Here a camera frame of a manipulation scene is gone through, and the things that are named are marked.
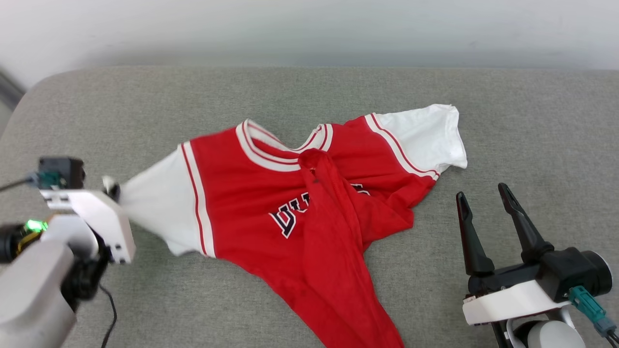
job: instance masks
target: red jersey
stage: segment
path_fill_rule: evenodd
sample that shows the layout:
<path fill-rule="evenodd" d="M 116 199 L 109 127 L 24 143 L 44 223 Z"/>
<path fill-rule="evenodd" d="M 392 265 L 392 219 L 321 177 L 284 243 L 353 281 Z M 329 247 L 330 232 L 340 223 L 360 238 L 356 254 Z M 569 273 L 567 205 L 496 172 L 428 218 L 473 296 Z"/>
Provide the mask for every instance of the red jersey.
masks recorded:
<path fill-rule="evenodd" d="M 195 138 L 121 189 L 132 220 L 174 254 L 264 279 L 327 347 L 401 347 L 363 251 L 412 226 L 411 207 L 465 168 L 449 105 L 320 124 L 297 149 L 246 120 Z"/>

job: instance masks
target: cable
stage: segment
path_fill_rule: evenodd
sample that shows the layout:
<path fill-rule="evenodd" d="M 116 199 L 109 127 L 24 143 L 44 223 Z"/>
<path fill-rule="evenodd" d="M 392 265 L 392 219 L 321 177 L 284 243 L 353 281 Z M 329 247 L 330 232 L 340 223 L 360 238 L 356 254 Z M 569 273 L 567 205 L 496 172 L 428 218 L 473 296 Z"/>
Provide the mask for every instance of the cable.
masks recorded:
<path fill-rule="evenodd" d="M 21 254 L 26 246 L 29 246 L 32 242 L 38 240 L 39 238 L 41 238 L 41 234 L 35 232 L 31 232 L 26 235 L 26 237 L 23 237 L 17 244 L 17 255 Z"/>
<path fill-rule="evenodd" d="M 99 284 L 99 289 L 101 289 L 101 291 L 103 291 L 110 298 L 110 305 L 112 306 L 112 312 L 114 313 L 114 319 L 112 320 L 112 323 L 108 328 L 108 332 L 105 333 L 105 337 L 103 338 L 103 342 L 101 343 L 101 348 L 105 348 L 105 346 L 107 346 L 108 344 L 108 340 L 110 339 L 110 334 L 114 329 L 114 325 L 116 325 L 116 319 L 118 318 L 118 316 L 116 315 L 116 306 L 114 306 L 114 299 L 112 298 L 112 294 L 110 294 L 110 292 L 101 284 Z"/>
<path fill-rule="evenodd" d="M 611 345 L 613 348 L 617 348 L 617 345 L 613 342 L 613 340 L 611 340 L 611 339 L 610 339 L 610 337 L 606 337 L 606 339 L 608 340 L 608 343 L 610 343 L 610 345 Z"/>
<path fill-rule="evenodd" d="M 23 184 L 27 184 L 27 183 L 31 183 L 33 181 L 33 178 L 31 176 L 21 179 L 21 180 L 17 180 L 17 181 L 13 181 L 12 183 L 8 183 L 4 186 L 0 186 L 0 192 L 2 191 L 6 191 L 8 189 L 11 189 L 13 187 L 19 186 L 19 185 L 23 185 Z"/>

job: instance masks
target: gray couch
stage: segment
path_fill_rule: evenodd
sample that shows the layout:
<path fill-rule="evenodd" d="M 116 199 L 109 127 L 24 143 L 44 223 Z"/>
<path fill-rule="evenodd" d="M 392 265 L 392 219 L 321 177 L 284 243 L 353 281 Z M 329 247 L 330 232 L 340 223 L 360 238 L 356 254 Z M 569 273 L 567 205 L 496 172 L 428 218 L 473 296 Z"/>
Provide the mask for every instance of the gray couch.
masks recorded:
<path fill-rule="evenodd" d="M 619 269 L 619 72 L 494 69 L 109 67 L 45 79 L 0 139 L 0 181 L 41 155 L 84 159 L 87 186 L 126 181 L 187 139 L 245 118 L 296 146 L 318 123 L 432 103 L 458 107 L 466 170 L 449 169 L 414 210 L 415 227 L 366 252 L 378 297 L 407 347 L 495 347 L 489 326 L 469 327 L 454 195 L 465 191 L 487 254 L 519 262 L 520 246 L 496 184 L 507 183 L 557 248 L 602 254 Z M 45 218 L 38 192 L 2 194 L 2 222 Z M 321 347 L 258 278 L 198 254 L 174 257 L 134 227 L 136 259 L 111 266 L 118 324 L 108 347 Z M 619 320 L 617 290 L 600 297 Z M 606 347 L 571 311 L 588 347 Z M 98 347 L 111 321 L 99 294 L 81 306 L 65 347 Z"/>

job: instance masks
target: sleeve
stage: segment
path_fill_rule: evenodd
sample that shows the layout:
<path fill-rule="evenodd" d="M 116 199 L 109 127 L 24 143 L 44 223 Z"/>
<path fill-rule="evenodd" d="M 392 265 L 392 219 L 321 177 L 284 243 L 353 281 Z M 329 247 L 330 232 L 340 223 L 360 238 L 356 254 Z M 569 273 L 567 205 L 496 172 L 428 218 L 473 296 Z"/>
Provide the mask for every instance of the sleeve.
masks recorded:
<path fill-rule="evenodd" d="M 118 203 L 133 222 L 164 239 L 174 255 L 204 254 L 182 146 L 121 185 Z"/>
<path fill-rule="evenodd" d="M 466 168 L 466 152 L 458 132 L 459 113 L 451 105 L 366 116 L 409 173 L 437 179 L 450 165 Z"/>

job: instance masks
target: black cable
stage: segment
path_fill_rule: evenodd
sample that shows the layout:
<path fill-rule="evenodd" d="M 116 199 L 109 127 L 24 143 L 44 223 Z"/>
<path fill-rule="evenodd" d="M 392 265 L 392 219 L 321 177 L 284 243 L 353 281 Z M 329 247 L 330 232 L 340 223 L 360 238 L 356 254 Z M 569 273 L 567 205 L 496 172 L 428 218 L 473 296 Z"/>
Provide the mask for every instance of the black cable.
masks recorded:
<path fill-rule="evenodd" d="M 27 184 L 29 182 L 32 182 L 32 177 L 28 177 L 28 178 L 24 178 L 24 179 L 21 179 L 21 180 L 13 181 L 12 183 L 8 183 L 8 184 L 6 184 L 4 186 L 0 186 L 0 192 L 6 191 L 8 189 L 11 189 L 11 188 L 19 186 L 19 185 Z"/>
<path fill-rule="evenodd" d="M 608 337 L 608 336 L 607 336 L 607 337 L 606 337 L 606 339 L 608 340 L 608 343 L 610 343 L 610 345 L 611 345 L 613 348 L 617 348 L 617 345 L 613 342 L 613 340 L 611 340 L 611 339 L 610 339 L 610 337 Z"/>
<path fill-rule="evenodd" d="M 114 313 L 114 320 L 112 320 L 112 323 L 108 328 L 108 332 L 105 333 L 105 337 L 103 338 L 103 342 L 101 343 L 101 348 L 105 348 L 105 346 L 107 346 L 108 344 L 108 340 L 110 339 L 110 334 L 114 329 L 114 325 L 116 325 L 116 319 L 118 318 L 118 316 L 116 315 L 116 306 L 114 306 L 114 299 L 112 298 L 112 294 L 110 294 L 110 292 L 101 284 L 99 284 L 99 289 L 101 289 L 101 291 L 103 291 L 110 298 L 110 305 L 112 306 L 112 312 Z"/>

